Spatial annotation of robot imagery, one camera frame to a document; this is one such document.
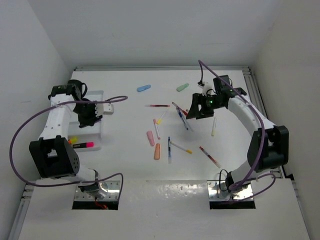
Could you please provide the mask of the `yellow black highlighter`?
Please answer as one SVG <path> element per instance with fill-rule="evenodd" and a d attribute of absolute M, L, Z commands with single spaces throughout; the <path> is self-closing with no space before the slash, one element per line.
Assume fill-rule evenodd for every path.
<path fill-rule="evenodd" d="M 78 142 L 78 138 L 76 136 L 74 137 L 71 137 L 68 139 L 68 142 L 73 145 L 73 144 L 76 144 Z"/>

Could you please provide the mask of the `pink black highlighter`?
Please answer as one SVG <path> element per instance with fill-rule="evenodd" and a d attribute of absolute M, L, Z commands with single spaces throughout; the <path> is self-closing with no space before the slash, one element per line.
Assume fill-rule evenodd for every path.
<path fill-rule="evenodd" d="M 83 143 L 72 145 L 73 149 L 86 149 L 86 148 L 93 148 L 93 147 L 94 147 L 94 142 L 83 142 Z"/>

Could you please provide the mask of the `green eraser case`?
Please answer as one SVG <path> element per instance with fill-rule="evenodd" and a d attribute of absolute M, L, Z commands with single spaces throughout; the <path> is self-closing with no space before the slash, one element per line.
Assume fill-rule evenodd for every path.
<path fill-rule="evenodd" d="M 177 92 L 181 92 L 181 91 L 183 91 L 184 89 L 186 89 L 186 88 L 188 88 L 188 87 L 189 87 L 189 83 L 185 83 L 185 84 L 182 84 L 182 85 L 178 86 L 178 87 L 176 88 L 176 91 L 177 91 Z"/>

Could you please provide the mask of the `orange eraser case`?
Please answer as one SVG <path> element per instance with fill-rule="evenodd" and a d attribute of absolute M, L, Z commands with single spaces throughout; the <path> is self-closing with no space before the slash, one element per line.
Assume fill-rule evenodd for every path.
<path fill-rule="evenodd" d="M 155 145 L 155 150 L 154 150 L 154 157 L 153 159 L 154 160 L 159 160 L 161 158 L 161 144 L 160 143 L 157 143 Z"/>

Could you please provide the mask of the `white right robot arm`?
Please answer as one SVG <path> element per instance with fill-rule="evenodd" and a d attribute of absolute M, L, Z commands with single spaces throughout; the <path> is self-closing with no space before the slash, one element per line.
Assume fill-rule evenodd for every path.
<path fill-rule="evenodd" d="M 247 160 L 227 173 L 227 191 L 235 191 L 263 172 L 288 163 L 289 130 L 268 120 L 241 87 L 232 86 L 228 75 L 216 77 L 212 83 L 200 80 L 198 86 L 202 92 L 192 95 L 187 119 L 210 118 L 216 109 L 226 108 L 238 118 L 251 137 Z"/>

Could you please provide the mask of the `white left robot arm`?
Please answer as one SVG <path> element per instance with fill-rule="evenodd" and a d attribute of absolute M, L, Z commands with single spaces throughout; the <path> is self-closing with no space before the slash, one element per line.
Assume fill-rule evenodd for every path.
<path fill-rule="evenodd" d="M 79 156 L 68 142 L 71 116 L 77 114 L 79 128 L 100 122 L 97 105 L 85 98 L 87 85 L 72 79 L 65 85 L 54 86 L 48 96 L 51 105 L 45 127 L 39 139 L 29 144 L 29 151 L 40 176 L 44 179 L 65 179 L 80 182 L 82 192 L 97 192 L 98 172 L 80 164 Z"/>

